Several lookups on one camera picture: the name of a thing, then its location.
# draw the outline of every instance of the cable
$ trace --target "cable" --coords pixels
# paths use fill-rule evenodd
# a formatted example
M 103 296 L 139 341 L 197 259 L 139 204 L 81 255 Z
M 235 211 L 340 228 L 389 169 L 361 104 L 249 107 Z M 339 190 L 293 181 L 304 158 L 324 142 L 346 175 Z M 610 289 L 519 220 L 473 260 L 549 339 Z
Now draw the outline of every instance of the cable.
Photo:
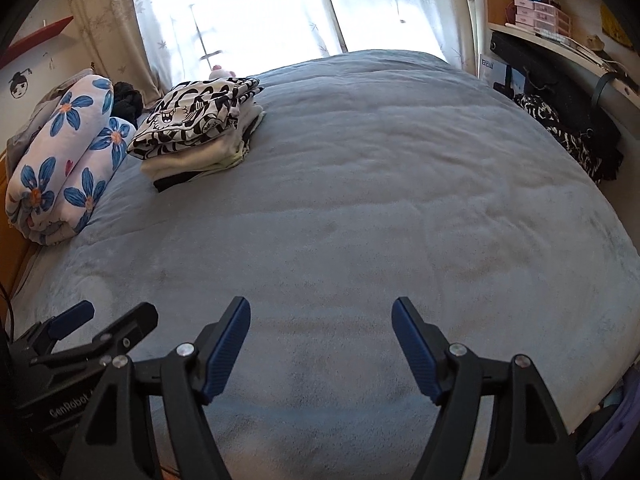
M 14 342 L 14 326 L 15 326 L 15 317 L 14 317 L 14 308 L 11 305 L 11 300 L 9 299 L 9 293 L 4 288 L 4 285 L 0 282 L 0 290 L 2 290 L 2 295 L 4 296 L 4 301 L 6 302 L 6 306 L 9 308 L 9 321 L 11 323 L 11 330 L 9 331 L 9 343 Z
M 622 67 L 622 69 L 625 71 L 625 75 L 627 77 L 629 77 L 629 70 L 626 68 L 626 66 L 624 66 L 622 63 L 620 63 L 619 61 L 615 61 L 613 59 L 605 59 L 604 60 L 607 63 L 615 63 L 616 65 L 620 65 Z

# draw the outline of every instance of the metal screw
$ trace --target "metal screw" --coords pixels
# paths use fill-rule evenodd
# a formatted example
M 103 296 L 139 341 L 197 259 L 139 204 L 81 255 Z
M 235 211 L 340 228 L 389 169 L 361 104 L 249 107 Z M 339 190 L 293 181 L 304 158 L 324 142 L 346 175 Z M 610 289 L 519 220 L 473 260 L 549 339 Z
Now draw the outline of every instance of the metal screw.
M 529 368 L 531 366 L 531 359 L 526 355 L 516 355 L 513 360 L 520 368 Z
M 193 346 L 191 343 L 182 343 L 181 345 L 178 345 L 178 348 L 175 349 L 175 352 L 180 357 L 187 357 L 187 355 L 193 354 L 195 349 L 196 347 Z
M 462 357 L 464 354 L 466 354 L 466 346 L 460 343 L 453 343 L 451 346 L 449 346 L 449 352 L 451 352 L 456 357 Z
M 123 366 L 127 365 L 129 360 L 127 359 L 126 355 L 116 355 L 116 357 L 113 358 L 112 362 L 113 366 L 115 366 L 116 368 L 122 368 Z

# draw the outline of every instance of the rolled blanket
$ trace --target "rolled blanket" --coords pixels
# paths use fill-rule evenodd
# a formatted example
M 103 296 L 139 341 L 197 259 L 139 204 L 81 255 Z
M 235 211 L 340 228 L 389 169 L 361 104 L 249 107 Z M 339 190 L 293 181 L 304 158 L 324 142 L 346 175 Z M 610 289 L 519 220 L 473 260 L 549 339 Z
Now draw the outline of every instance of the rolled blanket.
M 85 228 L 111 177 L 127 156 L 127 141 L 136 129 L 124 119 L 112 117 L 66 178 L 51 211 L 53 223 L 44 232 L 32 232 L 41 245 L 52 245 Z
M 261 113 L 261 106 L 253 104 L 253 100 L 247 101 L 241 107 L 238 124 L 230 126 L 225 135 L 188 150 L 143 160 L 140 171 L 151 180 L 158 180 L 183 171 L 199 171 L 216 164 L 238 152 L 242 135 Z
M 53 205 L 96 134 L 108 126 L 112 105 L 108 79 L 82 78 L 65 93 L 21 158 L 7 185 L 5 209 L 25 237 L 42 243 L 40 234 L 59 221 L 51 217 Z
M 128 152 L 142 160 L 199 146 L 238 122 L 240 105 L 262 91 L 253 78 L 175 86 L 138 129 Z

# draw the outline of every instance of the blue gripper pad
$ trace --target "blue gripper pad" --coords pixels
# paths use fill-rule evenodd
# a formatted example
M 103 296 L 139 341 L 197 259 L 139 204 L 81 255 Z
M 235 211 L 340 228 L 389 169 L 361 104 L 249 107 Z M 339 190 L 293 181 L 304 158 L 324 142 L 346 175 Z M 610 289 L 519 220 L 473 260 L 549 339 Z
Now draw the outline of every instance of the blue gripper pad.
M 83 300 L 70 309 L 59 314 L 49 323 L 47 335 L 55 341 L 60 341 L 80 328 L 87 321 L 94 318 L 95 309 L 91 301 Z
M 250 324 L 251 307 L 249 302 L 242 298 L 207 360 L 206 379 L 200 392 L 207 404 L 225 390 Z
M 400 299 L 391 308 L 391 324 L 420 392 L 438 404 L 442 388 L 436 376 L 436 361 Z

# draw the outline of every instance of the gray fleece blanket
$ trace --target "gray fleece blanket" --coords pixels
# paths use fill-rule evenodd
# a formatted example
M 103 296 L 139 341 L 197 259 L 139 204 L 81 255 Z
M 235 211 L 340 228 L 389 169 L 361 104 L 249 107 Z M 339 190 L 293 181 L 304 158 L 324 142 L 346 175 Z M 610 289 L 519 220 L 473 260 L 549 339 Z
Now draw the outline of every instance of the gray fleece blanket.
M 247 297 L 251 330 L 206 409 L 235 480 L 410 478 L 437 409 L 392 331 L 400 295 L 481 356 L 530 355 L 575 428 L 640 347 L 640 258 L 578 164 L 427 54 L 357 52 L 260 79 L 267 115 L 244 163 L 158 194 L 127 157 L 82 233 L 38 257 L 18 333 L 94 302 L 64 348 L 149 301 L 160 319 L 142 359 Z

